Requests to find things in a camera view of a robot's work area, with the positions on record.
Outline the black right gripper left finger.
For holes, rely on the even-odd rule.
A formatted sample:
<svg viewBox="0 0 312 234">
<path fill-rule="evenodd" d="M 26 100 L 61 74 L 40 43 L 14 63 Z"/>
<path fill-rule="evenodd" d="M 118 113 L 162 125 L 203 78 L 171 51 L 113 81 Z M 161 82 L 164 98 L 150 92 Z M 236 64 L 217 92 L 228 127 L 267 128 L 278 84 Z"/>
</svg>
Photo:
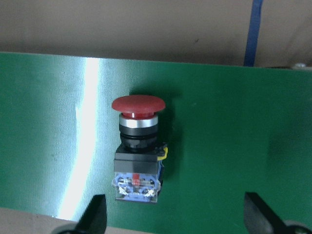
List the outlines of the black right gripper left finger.
<svg viewBox="0 0 312 234">
<path fill-rule="evenodd" d="M 104 234 L 107 228 L 105 195 L 94 195 L 75 226 L 74 234 Z"/>
</svg>

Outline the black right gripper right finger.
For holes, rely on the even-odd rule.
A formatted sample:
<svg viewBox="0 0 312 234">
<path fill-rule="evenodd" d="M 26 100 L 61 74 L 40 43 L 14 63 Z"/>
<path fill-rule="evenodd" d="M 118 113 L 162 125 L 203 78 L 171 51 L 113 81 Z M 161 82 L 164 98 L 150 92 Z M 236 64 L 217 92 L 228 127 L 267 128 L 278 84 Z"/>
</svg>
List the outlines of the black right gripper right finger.
<svg viewBox="0 0 312 234">
<path fill-rule="evenodd" d="M 244 224 L 249 234 L 293 233 L 255 192 L 246 192 L 244 195 Z"/>
</svg>

